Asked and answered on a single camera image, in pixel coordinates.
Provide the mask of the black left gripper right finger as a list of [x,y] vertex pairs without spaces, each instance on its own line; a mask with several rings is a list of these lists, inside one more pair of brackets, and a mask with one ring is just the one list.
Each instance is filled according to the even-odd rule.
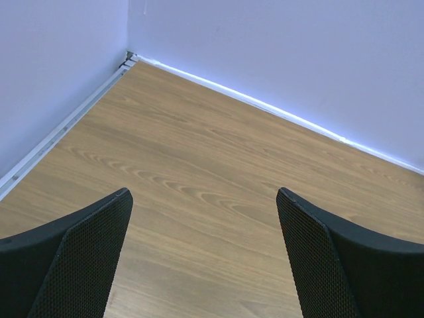
[[423,245],[366,229],[287,188],[278,216],[303,317],[422,317]]

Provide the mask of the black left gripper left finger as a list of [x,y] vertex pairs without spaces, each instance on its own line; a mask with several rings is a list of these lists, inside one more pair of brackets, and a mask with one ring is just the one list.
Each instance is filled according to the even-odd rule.
[[1,316],[102,317],[132,208],[122,188],[1,239]]

